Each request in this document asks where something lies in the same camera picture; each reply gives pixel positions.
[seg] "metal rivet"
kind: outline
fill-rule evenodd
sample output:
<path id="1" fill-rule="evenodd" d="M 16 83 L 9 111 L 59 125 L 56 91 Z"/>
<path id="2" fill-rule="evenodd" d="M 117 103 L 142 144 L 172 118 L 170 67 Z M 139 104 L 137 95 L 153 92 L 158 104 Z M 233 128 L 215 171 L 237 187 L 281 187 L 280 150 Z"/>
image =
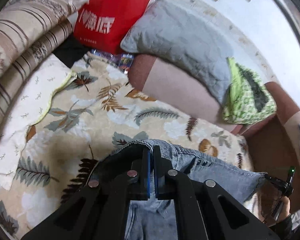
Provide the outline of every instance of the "metal rivet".
<path id="1" fill-rule="evenodd" d="M 97 181 L 97 180 L 90 180 L 89 182 L 88 182 L 88 185 L 89 185 L 89 187 L 98 187 L 99 186 L 99 181 Z"/>
<path id="2" fill-rule="evenodd" d="M 170 176 L 176 176 L 178 174 L 178 171 L 176 171 L 176 170 L 168 170 L 168 174 Z"/>
<path id="3" fill-rule="evenodd" d="M 127 175 L 128 175 L 129 177 L 135 177 L 135 176 L 138 175 L 138 172 L 135 171 L 135 170 L 130 170 L 130 171 L 127 172 Z"/>
<path id="4" fill-rule="evenodd" d="M 206 181 L 206 185 L 207 185 L 208 187 L 214 187 L 214 186 L 216 185 L 216 183 L 215 183 L 214 180 L 208 179 L 208 180 Z"/>

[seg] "chinese characters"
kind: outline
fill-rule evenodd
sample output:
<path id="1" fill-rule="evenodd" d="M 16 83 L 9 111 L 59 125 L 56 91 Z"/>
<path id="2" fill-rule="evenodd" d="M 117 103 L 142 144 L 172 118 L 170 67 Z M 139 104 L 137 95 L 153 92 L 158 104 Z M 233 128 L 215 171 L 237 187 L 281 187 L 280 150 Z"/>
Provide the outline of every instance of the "chinese characters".
<path id="1" fill-rule="evenodd" d="M 79 22 L 82 22 L 83 25 L 91 30 L 104 34 L 108 34 L 110 32 L 110 28 L 114 23 L 114 17 L 97 17 L 91 11 L 83 9 Z"/>

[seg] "red bag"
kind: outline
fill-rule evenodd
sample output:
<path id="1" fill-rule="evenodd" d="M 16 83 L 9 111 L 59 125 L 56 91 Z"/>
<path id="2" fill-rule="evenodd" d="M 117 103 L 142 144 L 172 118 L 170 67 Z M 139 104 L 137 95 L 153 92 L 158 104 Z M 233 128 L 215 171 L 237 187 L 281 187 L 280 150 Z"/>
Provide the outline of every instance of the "red bag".
<path id="1" fill-rule="evenodd" d="M 150 0 L 90 0 L 79 10 L 74 36 L 82 44 L 120 54 L 120 42 Z"/>

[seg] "gray pillow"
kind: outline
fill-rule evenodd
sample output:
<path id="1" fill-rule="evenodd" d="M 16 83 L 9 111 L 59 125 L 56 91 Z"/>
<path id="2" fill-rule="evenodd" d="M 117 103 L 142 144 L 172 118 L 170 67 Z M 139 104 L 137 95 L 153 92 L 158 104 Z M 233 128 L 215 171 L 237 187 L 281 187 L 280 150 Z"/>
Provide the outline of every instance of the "gray pillow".
<path id="1" fill-rule="evenodd" d="M 123 38 L 121 48 L 170 61 L 206 85 L 220 104 L 225 102 L 231 45 L 202 18 L 171 1 L 157 0 L 149 7 Z"/>

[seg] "green patterned cloth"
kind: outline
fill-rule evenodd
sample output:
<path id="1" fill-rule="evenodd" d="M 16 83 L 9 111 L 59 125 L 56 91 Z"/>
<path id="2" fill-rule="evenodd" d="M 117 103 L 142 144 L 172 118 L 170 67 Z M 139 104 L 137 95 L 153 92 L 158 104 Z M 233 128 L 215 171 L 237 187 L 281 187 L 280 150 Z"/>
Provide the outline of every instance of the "green patterned cloth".
<path id="1" fill-rule="evenodd" d="M 227 60 L 231 71 L 231 85 L 223 109 L 223 120 L 229 123 L 253 124 L 274 114 L 277 110 L 276 103 L 259 75 L 236 63 L 234 58 Z"/>

